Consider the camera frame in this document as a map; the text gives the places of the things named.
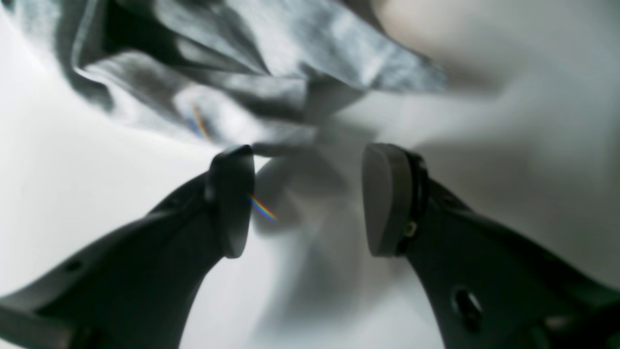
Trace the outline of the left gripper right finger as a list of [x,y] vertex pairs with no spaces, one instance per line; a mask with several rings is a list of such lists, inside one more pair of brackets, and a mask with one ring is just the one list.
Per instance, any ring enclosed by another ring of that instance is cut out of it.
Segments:
[[420,155],[370,143],[362,157],[374,257],[416,272],[447,349],[617,349],[619,292],[467,207]]

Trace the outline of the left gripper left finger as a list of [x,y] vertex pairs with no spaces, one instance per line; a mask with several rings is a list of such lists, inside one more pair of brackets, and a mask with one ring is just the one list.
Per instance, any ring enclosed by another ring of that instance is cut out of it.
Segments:
[[146,216],[1,299],[1,338],[23,349],[177,349],[196,295],[244,251],[254,152],[228,149]]

